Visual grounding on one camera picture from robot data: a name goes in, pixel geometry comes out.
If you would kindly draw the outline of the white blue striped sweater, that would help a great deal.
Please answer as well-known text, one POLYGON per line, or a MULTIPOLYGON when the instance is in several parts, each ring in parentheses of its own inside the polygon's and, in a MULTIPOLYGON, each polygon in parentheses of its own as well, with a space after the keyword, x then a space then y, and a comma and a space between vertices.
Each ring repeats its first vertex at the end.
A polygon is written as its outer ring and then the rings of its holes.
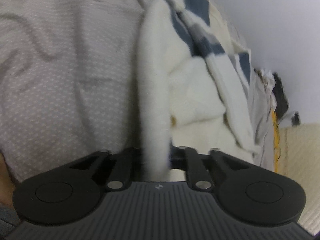
POLYGON ((151 0, 138 38, 138 94, 146 178, 170 178, 177 146, 253 163, 250 52, 210 0, 151 0))

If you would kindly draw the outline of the white crumpled clothes pile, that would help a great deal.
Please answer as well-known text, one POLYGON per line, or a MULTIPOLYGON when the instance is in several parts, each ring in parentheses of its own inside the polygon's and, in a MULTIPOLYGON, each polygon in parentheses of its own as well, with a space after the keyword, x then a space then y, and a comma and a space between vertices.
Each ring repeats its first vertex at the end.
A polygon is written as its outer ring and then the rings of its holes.
POLYGON ((274 75, 271 70, 268 69, 256 69, 257 74, 259 75, 265 89, 265 93, 267 98, 271 104, 271 108, 273 110, 276 109, 277 101, 276 97, 273 93, 273 89, 276 85, 276 81, 274 79, 274 75))

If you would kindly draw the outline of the yellow patterned sheet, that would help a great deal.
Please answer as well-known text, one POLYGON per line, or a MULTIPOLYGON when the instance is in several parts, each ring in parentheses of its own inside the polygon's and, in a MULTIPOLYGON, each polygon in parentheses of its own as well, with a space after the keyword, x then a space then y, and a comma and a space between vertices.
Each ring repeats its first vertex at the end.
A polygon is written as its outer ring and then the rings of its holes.
POLYGON ((273 121, 273 155, 274 155, 274 172, 278 173, 279 168, 279 159, 281 156, 281 149, 279 147, 280 143, 280 135, 279 135, 279 127, 278 127, 278 119, 276 112, 273 111, 271 113, 272 121, 273 121))

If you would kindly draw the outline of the cream cushion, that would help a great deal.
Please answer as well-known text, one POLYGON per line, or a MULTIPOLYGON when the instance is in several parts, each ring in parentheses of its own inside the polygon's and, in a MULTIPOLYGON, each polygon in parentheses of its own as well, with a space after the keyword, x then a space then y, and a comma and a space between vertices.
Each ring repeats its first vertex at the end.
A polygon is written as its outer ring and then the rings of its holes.
POLYGON ((299 183, 306 193, 306 205, 299 223, 308 232, 319 232, 319 124, 279 130, 278 172, 299 183))

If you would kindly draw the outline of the black fuzzy garment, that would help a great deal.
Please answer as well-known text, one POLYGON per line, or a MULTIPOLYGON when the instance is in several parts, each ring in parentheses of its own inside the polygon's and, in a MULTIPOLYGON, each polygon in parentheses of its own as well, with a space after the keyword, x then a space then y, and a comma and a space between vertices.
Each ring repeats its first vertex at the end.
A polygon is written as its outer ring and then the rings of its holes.
POLYGON ((273 94, 276 98, 276 103, 277 103, 275 113, 277 118, 281 119, 285 115, 285 113, 288 111, 289 103, 284 93, 284 87, 283 87, 281 78, 276 72, 273 73, 273 77, 275 80, 273 94))

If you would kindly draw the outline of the bare foot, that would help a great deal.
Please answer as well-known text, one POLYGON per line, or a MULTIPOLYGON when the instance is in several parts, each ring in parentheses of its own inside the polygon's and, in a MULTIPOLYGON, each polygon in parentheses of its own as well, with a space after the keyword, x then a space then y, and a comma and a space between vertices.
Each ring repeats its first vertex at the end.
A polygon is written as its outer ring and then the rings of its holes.
POLYGON ((11 209, 14 209, 12 202, 12 195, 16 186, 10 178, 7 165, 3 154, 0 155, 0 201, 2 205, 5 205, 11 209))

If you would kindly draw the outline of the grey bed duvet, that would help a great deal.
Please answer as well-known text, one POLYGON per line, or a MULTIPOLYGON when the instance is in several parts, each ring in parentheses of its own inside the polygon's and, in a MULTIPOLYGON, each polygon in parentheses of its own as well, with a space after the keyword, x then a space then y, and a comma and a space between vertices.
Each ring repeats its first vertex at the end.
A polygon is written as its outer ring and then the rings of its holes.
MULTIPOLYGON (((142 148, 138 38, 150 1, 1 0, 1 152, 17 181, 142 148)), ((273 170, 271 104, 252 66, 248 109, 252 164, 273 170)))

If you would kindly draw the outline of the black wall charger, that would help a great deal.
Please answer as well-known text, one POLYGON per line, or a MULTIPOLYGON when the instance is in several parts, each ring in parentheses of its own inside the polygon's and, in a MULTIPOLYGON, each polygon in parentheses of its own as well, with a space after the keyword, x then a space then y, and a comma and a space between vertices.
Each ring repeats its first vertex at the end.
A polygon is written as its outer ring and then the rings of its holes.
POLYGON ((299 117, 298 111, 296 111, 294 113, 294 115, 292 116, 291 123, 292 123, 292 126, 299 126, 300 125, 300 117, 299 117))

